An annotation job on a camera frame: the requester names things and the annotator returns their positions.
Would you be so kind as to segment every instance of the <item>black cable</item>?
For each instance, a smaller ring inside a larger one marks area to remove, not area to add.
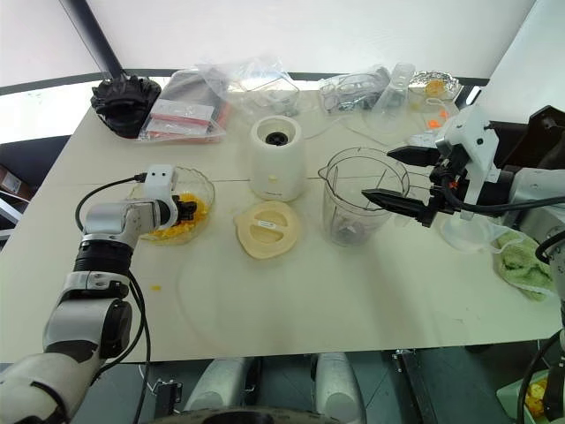
[[[526,393],[528,391],[528,386],[530,386],[531,377],[533,376],[534,369],[538,365],[539,360],[547,353],[549,348],[559,340],[559,335],[561,330],[557,331],[551,337],[549,337],[544,344],[541,345],[539,350],[536,352],[534,357],[531,359],[526,372],[524,373],[524,378],[522,379],[522,384],[520,385],[520,391],[518,393],[518,405],[516,411],[516,424],[524,424],[524,408]]]
[[[143,172],[141,174],[134,175],[133,177],[130,177],[130,178],[120,179],[120,180],[114,181],[112,183],[101,185],[100,187],[95,188],[92,192],[90,192],[85,197],[83,197],[82,200],[77,205],[77,208],[74,210],[74,220],[77,223],[77,227],[79,227],[79,230],[82,231],[83,228],[84,228],[83,225],[82,225],[82,222],[80,221],[80,210],[82,209],[82,206],[85,204],[85,202],[88,199],[90,199],[92,196],[94,196],[98,192],[101,192],[102,190],[105,190],[105,189],[112,187],[112,186],[117,186],[117,185],[123,184],[123,183],[129,183],[131,181],[143,182],[143,181],[145,181],[146,175],[147,174],[145,172]]]
[[[151,365],[151,337],[149,336],[149,326],[147,325],[147,316],[146,316],[145,300],[143,298],[143,293],[141,292],[141,288],[139,287],[139,284],[131,271],[128,271],[128,277],[130,278],[130,280],[132,280],[132,286],[137,291],[139,296],[139,303],[142,305],[143,313],[141,319],[143,321],[143,328],[145,330],[145,340],[146,340],[145,374],[143,375],[143,386],[141,387],[138,406],[135,411],[135,417],[133,418],[133,424],[137,424],[139,421],[139,416],[141,415],[143,401],[145,400],[145,395],[147,392],[147,382],[149,381],[149,366]]]
[[[500,214],[508,212],[510,210],[525,210],[532,208],[541,208],[543,206],[556,205],[559,203],[565,203],[565,196],[549,197],[547,199],[540,199],[538,201],[521,201],[518,203],[502,203],[500,205],[471,205],[470,203],[464,203],[463,201],[457,199],[457,197],[451,191],[451,180],[449,177],[441,179],[441,188],[443,189],[443,195],[446,200],[451,204],[461,210],[469,210],[470,212],[475,212],[478,214]]]
[[[536,249],[536,258],[544,263],[549,263],[549,259],[546,256],[546,250],[563,240],[565,240],[565,231],[558,232],[547,240],[542,241]]]

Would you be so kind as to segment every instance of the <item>black pole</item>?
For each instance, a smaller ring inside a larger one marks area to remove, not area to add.
[[[124,74],[124,68],[106,40],[87,0],[59,0],[59,3],[104,76],[109,74],[112,78],[117,78]]]

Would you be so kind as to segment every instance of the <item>sticker on lid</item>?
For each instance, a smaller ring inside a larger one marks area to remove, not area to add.
[[[259,220],[257,222],[257,225],[259,227],[263,227],[263,228],[269,228],[270,230],[274,230],[276,228],[276,224],[275,223],[270,223],[269,221],[261,221]]]

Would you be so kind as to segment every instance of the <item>measuring cup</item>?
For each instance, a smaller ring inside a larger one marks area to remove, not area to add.
[[[324,231],[342,246],[362,245],[391,215],[368,201],[361,190],[384,188],[405,196],[410,189],[403,165],[375,148],[342,150],[318,175],[326,181]]]

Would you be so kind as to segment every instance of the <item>clear plastic cup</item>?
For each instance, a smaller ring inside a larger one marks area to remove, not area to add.
[[[414,72],[413,64],[396,64],[388,87],[365,118],[370,128],[381,133],[398,129],[407,110],[408,85]]]
[[[364,244],[391,215],[368,201],[361,190],[384,188],[406,196],[410,189],[404,166],[374,148],[342,150],[318,175],[326,181],[322,206],[324,231],[341,246]]]

